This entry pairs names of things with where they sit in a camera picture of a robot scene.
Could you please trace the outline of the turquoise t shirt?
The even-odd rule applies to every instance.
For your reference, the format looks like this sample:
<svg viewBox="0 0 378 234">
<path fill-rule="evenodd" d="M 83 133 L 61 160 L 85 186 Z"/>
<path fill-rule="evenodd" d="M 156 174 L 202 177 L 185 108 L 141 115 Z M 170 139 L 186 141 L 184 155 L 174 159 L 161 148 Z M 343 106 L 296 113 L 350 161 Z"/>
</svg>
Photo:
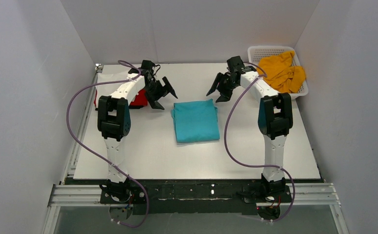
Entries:
<svg viewBox="0 0 378 234">
<path fill-rule="evenodd" d="M 171 116 L 177 143 L 220 139 L 218 109 L 212 99 L 174 103 Z"/>
</svg>

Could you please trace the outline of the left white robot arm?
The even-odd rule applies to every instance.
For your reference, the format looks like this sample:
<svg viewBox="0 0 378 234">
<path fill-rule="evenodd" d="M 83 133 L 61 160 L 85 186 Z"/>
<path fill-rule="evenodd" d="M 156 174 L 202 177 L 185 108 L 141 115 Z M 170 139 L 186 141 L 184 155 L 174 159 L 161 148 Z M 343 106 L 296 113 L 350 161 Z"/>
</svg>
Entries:
<svg viewBox="0 0 378 234">
<path fill-rule="evenodd" d="M 167 77 L 157 79 L 159 69 L 159 64 L 143 60 L 140 68 L 132 68 L 128 72 L 126 82 L 111 94 L 98 99 L 97 128 L 104 139 L 110 161 L 107 181 L 100 186 L 106 193 L 120 195 L 128 194 L 130 190 L 125 153 L 121 146 L 131 130 L 130 103 L 144 90 L 143 96 L 150 107 L 164 110 L 158 100 L 168 94 L 176 95 Z"/>
</svg>

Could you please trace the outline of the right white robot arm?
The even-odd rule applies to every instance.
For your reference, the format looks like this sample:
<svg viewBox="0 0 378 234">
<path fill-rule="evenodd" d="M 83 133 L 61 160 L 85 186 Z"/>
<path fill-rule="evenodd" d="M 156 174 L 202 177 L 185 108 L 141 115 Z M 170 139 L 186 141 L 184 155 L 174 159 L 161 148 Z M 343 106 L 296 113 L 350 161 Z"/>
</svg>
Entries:
<svg viewBox="0 0 378 234">
<path fill-rule="evenodd" d="M 292 99 L 265 82 L 267 74 L 255 64 L 243 62 L 240 56 L 227 60 L 227 72 L 218 73 L 208 91 L 219 92 L 216 102 L 228 102 L 237 87 L 244 96 L 251 93 L 259 103 L 258 127 L 264 137 L 265 162 L 261 166 L 261 193 L 281 193 L 286 186 L 283 169 L 284 145 L 293 127 Z"/>
</svg>

